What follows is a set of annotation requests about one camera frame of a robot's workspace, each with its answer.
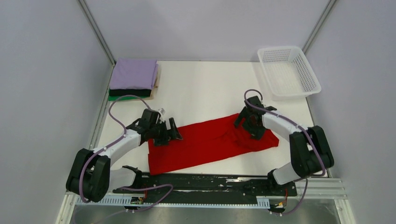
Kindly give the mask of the red t shirt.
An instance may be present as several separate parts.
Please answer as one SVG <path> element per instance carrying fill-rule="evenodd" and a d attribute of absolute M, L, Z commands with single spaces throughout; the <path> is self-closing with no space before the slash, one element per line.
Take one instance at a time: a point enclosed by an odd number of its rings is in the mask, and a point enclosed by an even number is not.
<path fill-rule="evenodd" d="M 235 127 L 238 114 L 194 123 L 178 128 L 182 140 L 155 146 L 148 142 L 148 166 L 151 175 L 220 161 L 241 154 L 259 152 L 279 145 L 272 131 L 265 131 L 260 140 L 241 126 Z"/>

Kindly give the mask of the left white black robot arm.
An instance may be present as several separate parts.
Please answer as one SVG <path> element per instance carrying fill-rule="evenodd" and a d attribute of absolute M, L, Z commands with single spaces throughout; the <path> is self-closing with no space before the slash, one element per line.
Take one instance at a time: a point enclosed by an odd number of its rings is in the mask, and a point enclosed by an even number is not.
<path fill-rule="evenodd" d="M 145 109 L 140 118 L 122 127 L 123 132 L 113 142 L 77 152 L 65 188 L 79 195 L 84 203 L 99 202 L 110 190 L 121 187 L 132 193 L 139 192 L 143 180 L 138 177 L 136 168 L 123 166 L 111 170 L 111 166 L 145 142 L 151 141 L 158 147 L 167 146 L 172 140 L 182 140 L 174 119 L 164 121 L 161 113 L 152 109 Z"/>

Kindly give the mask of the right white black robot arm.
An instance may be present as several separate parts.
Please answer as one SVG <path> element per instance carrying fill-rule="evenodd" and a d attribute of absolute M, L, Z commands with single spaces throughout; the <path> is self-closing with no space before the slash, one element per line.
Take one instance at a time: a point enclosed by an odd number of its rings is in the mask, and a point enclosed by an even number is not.
<path fill-rule="evenodd" d="M 259 143 L 264 135 L 275 132 L 288 141 L 290 162 L 269 172 L 267 190 L 278 195 L 285 184 L 313 176 L 323 176 L 334 165 L 325 132 L 320 126 L 305 127 L 283 116 L 276 108 L 265 107 L 258 96 L 245 99 L 245 106 L 234 122 L 249 139 Z"/>

